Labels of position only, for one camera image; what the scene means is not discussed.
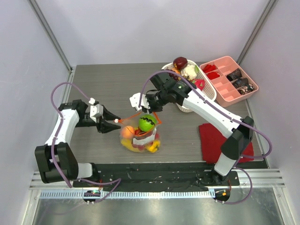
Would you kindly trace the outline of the green ball with black marks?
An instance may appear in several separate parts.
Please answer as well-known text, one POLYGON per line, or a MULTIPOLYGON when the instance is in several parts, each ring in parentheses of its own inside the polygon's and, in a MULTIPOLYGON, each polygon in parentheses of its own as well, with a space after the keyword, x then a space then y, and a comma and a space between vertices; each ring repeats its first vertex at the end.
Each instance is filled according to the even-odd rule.
POLYGON ((141 131, 148 132, 152 130, 157 123, 157 119, 149 114, 145 114, 139 118, 138 127, 141 131))

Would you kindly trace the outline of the peach fruit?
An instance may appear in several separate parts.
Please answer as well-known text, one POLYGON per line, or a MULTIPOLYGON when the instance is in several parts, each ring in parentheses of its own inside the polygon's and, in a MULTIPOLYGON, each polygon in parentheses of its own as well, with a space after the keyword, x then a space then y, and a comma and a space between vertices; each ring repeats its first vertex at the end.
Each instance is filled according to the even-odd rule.
POLYGON ((133 126, 125 126, 122 128, 120 135, 122 138, 131 139, 135 136, 135 129, 133 126))

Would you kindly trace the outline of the red strawberry cluster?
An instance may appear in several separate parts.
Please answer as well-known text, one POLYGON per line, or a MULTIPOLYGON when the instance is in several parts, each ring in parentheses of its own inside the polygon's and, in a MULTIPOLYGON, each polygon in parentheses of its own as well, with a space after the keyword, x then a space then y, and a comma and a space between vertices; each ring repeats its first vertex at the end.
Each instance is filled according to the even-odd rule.
POLYGON ((156 128, 149 132, 141 132, 132 139, 132 145, 138 148, 140 152, 147 151, 145 146, 151 144, 154 140, 160 140, 159 133, 156 128))

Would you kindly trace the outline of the clear orange zip top bag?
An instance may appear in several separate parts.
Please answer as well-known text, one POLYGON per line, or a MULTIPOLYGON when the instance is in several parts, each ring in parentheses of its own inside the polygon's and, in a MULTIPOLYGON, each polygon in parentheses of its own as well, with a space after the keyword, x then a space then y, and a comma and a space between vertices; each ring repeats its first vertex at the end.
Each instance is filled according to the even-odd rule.
POLYGON ((115 119, 121 126, 120 143, 127 150, 136 153, 155 153, 159 150, 161 141, 158 126, 161 120, 156 113, 139 112, 125 119, 115 119))

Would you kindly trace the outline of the yellow mango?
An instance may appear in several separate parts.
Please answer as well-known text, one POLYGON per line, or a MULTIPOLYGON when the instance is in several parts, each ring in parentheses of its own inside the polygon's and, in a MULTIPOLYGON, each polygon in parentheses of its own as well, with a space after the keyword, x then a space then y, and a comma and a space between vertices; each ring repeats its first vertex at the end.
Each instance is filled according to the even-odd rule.
POLYGON ((132 152, 140 152, 138 148, 133 147, 131 139, 122 138, 121 145, 132 152))

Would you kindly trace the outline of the yellow bell pepper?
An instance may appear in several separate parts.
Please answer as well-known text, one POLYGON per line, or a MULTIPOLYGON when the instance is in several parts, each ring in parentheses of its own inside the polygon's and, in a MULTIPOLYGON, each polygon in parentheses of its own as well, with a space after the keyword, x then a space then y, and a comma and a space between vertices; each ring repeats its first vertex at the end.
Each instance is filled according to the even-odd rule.
POLYGON ((146 145, 145 148, 148 152, 155 153, 158 151, 160 144, 160 140, 154 140, 151 144, 146 145))

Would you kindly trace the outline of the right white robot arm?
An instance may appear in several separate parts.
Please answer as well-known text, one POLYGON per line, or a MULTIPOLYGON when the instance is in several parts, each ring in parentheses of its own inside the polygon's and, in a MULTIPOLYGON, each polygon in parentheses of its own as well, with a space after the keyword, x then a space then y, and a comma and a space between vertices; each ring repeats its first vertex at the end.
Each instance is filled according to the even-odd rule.
POLYGON ((157 92, 152 94, 137 93, 130 98, 130 103, 137 111, 145 113, 160 112, 168 103, 177 103, 203 117, 219 130, 226 138, 221 145, 221 154, 212 171, 212 181, 223 185, 228 181, 228 173, 238 163, 243 151, 252 141, 254 124, 250 117, 242 118, 230 113, 196 88, 194 84, 181 78, 176 81, 169 72, 155 72, 148 80, 157 92))

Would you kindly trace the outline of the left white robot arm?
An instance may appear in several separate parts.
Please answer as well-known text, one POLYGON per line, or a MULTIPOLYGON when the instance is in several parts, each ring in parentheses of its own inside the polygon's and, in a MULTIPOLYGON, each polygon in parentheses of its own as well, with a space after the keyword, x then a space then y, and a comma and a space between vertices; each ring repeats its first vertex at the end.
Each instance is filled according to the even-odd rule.
POLYGON ((108 111, 96 101, 89 106, 82 100, 63 103, 58 108, 59 117, 54 130, 44 145, 37 146, 35 158, 41 180, 47 183, 83 179, 95 187, 100 176, 94 163, 78 163, 69 146, 75 128, 96 127, 105 134, 120 129, 114 120, 119 116, 108 111))

